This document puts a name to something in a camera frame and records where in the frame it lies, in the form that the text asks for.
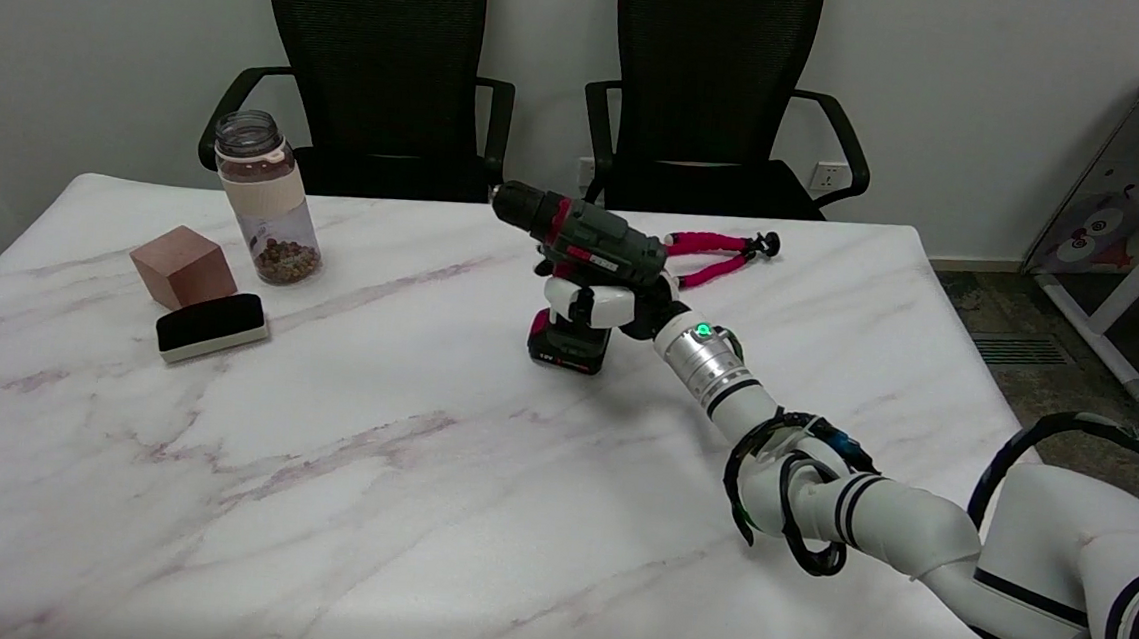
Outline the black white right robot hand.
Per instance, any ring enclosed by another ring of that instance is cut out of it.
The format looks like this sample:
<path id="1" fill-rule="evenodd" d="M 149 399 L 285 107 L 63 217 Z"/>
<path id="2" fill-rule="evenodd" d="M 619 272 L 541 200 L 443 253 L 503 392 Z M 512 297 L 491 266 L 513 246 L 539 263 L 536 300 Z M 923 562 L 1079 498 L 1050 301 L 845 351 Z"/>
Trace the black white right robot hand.
<path id="1" fill-rule="evenodd" d="M 655 338 L 677 314 L 682 286 L 666 271 L 654 282 L 633 288 L 614 280 L 595 284 L 582 269 L 551 262 L 539 262 L 535 272 L 544 278 L 547 322 L 557 331 L 583 336 L 618 329 L 632 339 Z"/>

